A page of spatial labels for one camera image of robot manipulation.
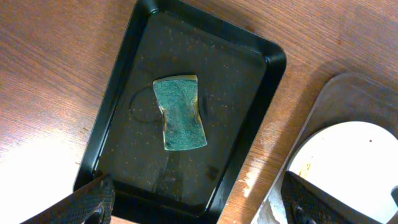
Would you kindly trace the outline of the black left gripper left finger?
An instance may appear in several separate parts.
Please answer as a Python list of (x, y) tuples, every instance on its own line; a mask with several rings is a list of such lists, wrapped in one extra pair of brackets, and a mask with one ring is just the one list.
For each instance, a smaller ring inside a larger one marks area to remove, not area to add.
[(102, 175), (22, 223), (110, 224), (114, 201), (113, 180)]

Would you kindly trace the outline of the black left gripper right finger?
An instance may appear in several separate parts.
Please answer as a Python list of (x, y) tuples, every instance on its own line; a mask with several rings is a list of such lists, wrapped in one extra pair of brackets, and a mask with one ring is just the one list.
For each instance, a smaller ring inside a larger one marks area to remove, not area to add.
[(377, 223), (291, 171), (280, 193), (288, 223)]

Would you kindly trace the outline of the white plate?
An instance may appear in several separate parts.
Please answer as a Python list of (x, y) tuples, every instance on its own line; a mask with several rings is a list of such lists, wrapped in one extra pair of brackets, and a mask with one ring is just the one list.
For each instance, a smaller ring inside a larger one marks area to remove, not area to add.
[(372, 123), (322, 129), (299, 147), (287, 169), (380, 223), (397, 212), (397, 138)]

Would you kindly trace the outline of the green yellow sponge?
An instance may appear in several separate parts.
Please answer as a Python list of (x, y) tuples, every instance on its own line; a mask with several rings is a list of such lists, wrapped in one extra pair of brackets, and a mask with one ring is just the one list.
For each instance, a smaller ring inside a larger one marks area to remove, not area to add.
[(153, 81), (158, 107), (163, 116), (166, 151), (187, 151), (207, 145), (198, 109), (198, 78), (176, 75)]

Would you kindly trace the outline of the brown serving tray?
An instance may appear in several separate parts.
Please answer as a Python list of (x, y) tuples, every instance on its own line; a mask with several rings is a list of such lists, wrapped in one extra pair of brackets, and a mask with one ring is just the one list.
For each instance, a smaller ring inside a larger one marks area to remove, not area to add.
[[(321, 90), (304, 126), (272, 187), (265, 196), (254, 223), (288, 223), (280, 193), (287, 166), (310, 136), (330, 126), (350, 121), (376, 124), (397, 138), (397, 92), (358, 73), (332, 78)], [(391, 193), (397, 204), (397, 187)], [(387, 223), (397, 222), (397, 212)]]

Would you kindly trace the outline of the black rectangular tray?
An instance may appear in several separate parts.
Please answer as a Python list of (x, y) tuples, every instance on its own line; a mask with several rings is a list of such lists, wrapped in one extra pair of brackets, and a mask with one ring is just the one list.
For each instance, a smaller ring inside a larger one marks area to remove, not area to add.
[(115, 217), (216, 223), (286, 63), (182, 1), (136, 2), (74, 188), (108, 174)]

